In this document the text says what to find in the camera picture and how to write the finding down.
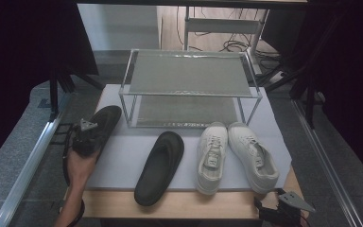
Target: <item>gray floor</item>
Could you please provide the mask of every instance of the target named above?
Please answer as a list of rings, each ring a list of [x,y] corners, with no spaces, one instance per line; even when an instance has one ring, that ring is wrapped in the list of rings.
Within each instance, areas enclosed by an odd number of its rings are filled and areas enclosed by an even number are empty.
[[[127,53],[97,53],[96,59],[101,75],[96,79],[103,83],[119,83],[126,70]],[[80,79],[74,79],[77,89],[70,95],[61,123],[75,123],[81,117],[91,117],[100,97],[100,91]],[[311,143],[305,139],[303,125],[288,96],[290,86],[284,85],[269,93],[268,97],[292,156],[292,165],[304,197],[317,209],[317,213],[310,214],[308,220],[311,226],[350,226]],[[0,149],[0,208],[49,118],[50,109],[39,107],[45,99],[49,99],[48,82],[33,89],[23,117]],[[324,150],[363,221],[363,165],[327,120],[320,105],[314,111],[314,124]],[[62,139],[62,136],[54,136],[52,141]],[[66,189],[61,172],[62,151],[62,145],[48,147],[11,226],[52,226]],[[85,218],[81,225],[99,226],[99,221]]]

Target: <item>metal frame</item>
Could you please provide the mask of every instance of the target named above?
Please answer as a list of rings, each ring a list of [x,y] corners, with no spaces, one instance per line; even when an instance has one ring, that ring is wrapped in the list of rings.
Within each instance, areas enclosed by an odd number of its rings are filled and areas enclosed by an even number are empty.
[[[69,95],[65,95],[60,108],[64,108],[69,101]],[[19,177],[11,188],[8,197],[5,199],[4,204],[0,209],[0,226],[9,226],[20,201],[25,194],[29,183],[34,176],[35,171],[46,152],[49,142],[51,141],[59,123],[61,122],[63,112],[59,112],[56,119],[47,122],[40,138],[38,139],[34,149],[31,151],[25,166],[20,172]]]
[[[141,6],[184,6],[245,9],[330,9],[338,7],[338,1],[305,0],[67,0],[82,4],[113,4]]]
[[[297,100],[291,100],[291,103],[293,109],[296,111],[297,116],[300,118],[302,127],[304,128],[305,133],[311,143],[311,146],[320,161],[320,166],[325,172],[326,178],[328,179],[329,184],[335,192],[335,196],[337,197],[337,200],[340,203],[340,206],[343,209],[343,213],[346,216],[346,219],[349,221],[350,226],[363,226],[363,223],[360,216],[358,215],[358,212],[356,211],[354,203],[350,198],[349,193],[341,183],[335,169],[333,168],[333,165],[330,162],[328,155],[326,154],[325,149],[323,148],[322,143],[317,136],[317,133],[306,121],[303,106]]]
[[[188,34],[190,32],[214,32],[214,33],[237,33],[254,35],[252,46],[247,53],[255,76],[262,75],[261,68],[255,57],[256,46],[264,29],[269,10],[266,9],[262,18],[255,20],[233,20],[233,19],[203,19],[190,18],[189,7],[185,8],[184,18],[184,45],[183,50],[188,50]]]

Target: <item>black shoe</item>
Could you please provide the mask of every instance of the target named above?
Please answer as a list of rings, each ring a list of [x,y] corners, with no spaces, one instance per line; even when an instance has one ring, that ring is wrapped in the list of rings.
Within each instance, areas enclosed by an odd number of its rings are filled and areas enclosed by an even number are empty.
[[[150,152],[134,190],[138,204],[155,204],[173,179],[184,153],[182,138],[173,131],[162,133]]]
[[[104,107],[95,113],[90,121],[81,120],[80,125],[74,125],[73,129],[67,133],[62,161],[63,175],[67,185],[70,183],[67,173],[69,148],[72,147],[81,157],[88,157],[99,150],[96,158],[98,160],[121,114],[122,109],[118,106]]]

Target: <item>wooden table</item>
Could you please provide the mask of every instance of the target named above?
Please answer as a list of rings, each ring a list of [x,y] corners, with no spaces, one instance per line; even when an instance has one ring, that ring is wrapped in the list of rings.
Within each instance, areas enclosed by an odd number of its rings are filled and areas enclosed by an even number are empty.
[[[293,168],[287,175],[284,191],[294,191],[303,197]],[[86,190],[83,195],[86,218],[236,218],[258,219],[253,198],[276,209],[276,192],[266,195],[253,191],[217,192],[205,196],[198,191],[167,191],[154,205],[140,206],[133,191]]]

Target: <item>black strap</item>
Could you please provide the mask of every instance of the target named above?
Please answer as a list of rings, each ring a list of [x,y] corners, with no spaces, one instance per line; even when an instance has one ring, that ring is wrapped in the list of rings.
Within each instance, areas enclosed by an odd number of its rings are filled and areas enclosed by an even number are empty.
[[[81,200],[81,206],[80,206],[80,211],[78,212],[78,215],[67,227],[75,226],[81,220],[82,215],[84,214],[84,210],[85,210],[84,200]]]

